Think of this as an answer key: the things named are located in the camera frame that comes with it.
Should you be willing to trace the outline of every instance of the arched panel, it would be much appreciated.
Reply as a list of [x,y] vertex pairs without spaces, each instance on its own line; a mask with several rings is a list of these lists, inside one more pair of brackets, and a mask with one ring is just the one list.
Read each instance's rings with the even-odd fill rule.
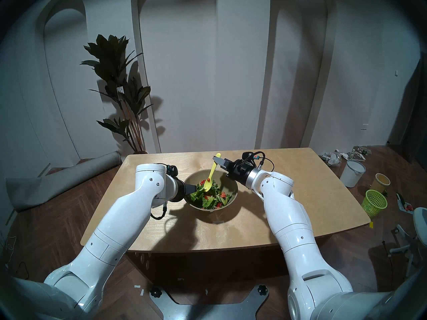
[[161,151],[217,149],[216,0],[138,0],[138,9]]
[[257,147],[300,146],[319,77],[327,17],[325,0],[271,0]]
[[52,88],[62,118],[80,158],[96,158],[117,150],[110,131],[97,120],[106,118],[97,89],[99,79],[81,61],[93,59],[82,0],[60,0],[44,27],[44,49]]

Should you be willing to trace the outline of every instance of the wooden table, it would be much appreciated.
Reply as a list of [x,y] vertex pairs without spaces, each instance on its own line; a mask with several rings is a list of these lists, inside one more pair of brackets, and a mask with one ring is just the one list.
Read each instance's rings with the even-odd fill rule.
[[[348,230],[370,222],[360,204],[336,175],[310,148],[263,150],[275,164],[275,171],[295,182],[295,199],[304,205],[313,226],[314,236]],[[234,161],[243,150],[221,151],[223,158]],[[135,169],[143,163],[161,162],[176,165],[178,178],[212,166],[216,152],[129,155],[123,162],[99,203],[80,241],[85,245],[98,223],[121,196],[134,191]],[[272,168],[265,161],[265,170]],[[152,209],[154,216],[161,207]],[[236,200],[224,210],[211,213],[190,207],[184,200],[168,203],[162,220],[150,218],[129,251],[177,253],[223,250],[276,244],[268,226],[262,201],[239,184]]]

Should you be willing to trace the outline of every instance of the white wall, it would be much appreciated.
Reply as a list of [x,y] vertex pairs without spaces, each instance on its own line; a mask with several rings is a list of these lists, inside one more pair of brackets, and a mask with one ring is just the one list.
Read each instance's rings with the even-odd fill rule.
[[218,149],[213,113],[216,0],[138,0],[138,4],[161,151]]
[[111,132],[96,121],[107,115],[98,93],[99,77],[81,61],[93,59],[82,0],[61,0],[44,27],[44,50],[55,98],[80,158],[96,158],[117,150]]
[[411,23],[390,5],[383,6],[383,13],[384,66],[368,129],[361,132],[361,145],[384,145],[389,140],[405,88],[420,58],[419,38]]
[[300,146],[319,77],[327,17],[324,0],[271,0],[255,148]]
[[217,0],[215,121],[220,149],[253,149],[264,86],[270,0]]
[[[335,23],[334,48],[309,143],[317,153],[385,144],[405,80],[419,59],[417,35],[387,1],[332,1],[335,20],[328,23]],[[402,71],[402,82],[394,84],[391,76],[396,69]]]
[[9,53],[15,47],[15,28],[0,43],[0,237],[7,236],[6,221],[13,207],[6,193],[5,177],[37,177],[49,161],[34,132],[24,105],[17,74],[16,58]]

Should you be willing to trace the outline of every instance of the plant stem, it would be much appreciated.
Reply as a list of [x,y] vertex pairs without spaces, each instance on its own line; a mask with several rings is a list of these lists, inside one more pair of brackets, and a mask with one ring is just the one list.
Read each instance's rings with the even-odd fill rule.
[[132,150],[133,150],[134,152],[136,152],[135,148],[134,148],[134,147],[132,146],[132,144],[129,142],[129,139],[126,139],[126,141],[129,143],[129,145],[131,146]]
[[135,144],[135,141],[134,141],[134,139],[133,139],[133,136],[132,136],[132,133],[131,133],[131,130],[130,130],[130,128],[129,128],[129,126],[127,127],[128,128],[128,133],[129,133],[129,136],[130,136],[130,138],[131,138],[131,141],[132,141],[132,143],[133,143],[133,147],[132,147],[132,149],[134,150],[134,152],[137,152],[137,147],[136,147],[136,144]]
[[125,101],[125,106],[126,106],[126,110],[127,110],[127,112],[128,112],[128,115],[129,115],[129,120],[130,120],[130,123],[131,123],[132,129],[133,129],[133,131],[134,131],[134,133],[135,133],[136,141],[138,142],[138,145],[139,145],[139,147],[140,147],[140,150],[142,151],[142,144],[141,144],[141,140],[138,138],[138,135],[137,135],[137,133],[136,133],[135,126],[134,126],[133,121],[132,121],[132,116],[131,116],[131,113],[129,112],[128,105],[127,105],[126,101]]

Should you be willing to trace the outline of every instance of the black knob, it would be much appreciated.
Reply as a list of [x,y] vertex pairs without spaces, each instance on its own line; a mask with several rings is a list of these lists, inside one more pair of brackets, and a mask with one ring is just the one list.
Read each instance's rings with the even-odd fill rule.
[[150,290],[151,296],[159,298],[161,296],[161,290],[158,287],[152,287]]
[[261,296],[265,296],[267,294],[267,291],[267,287],[264,285],[258,287],[258,292]]

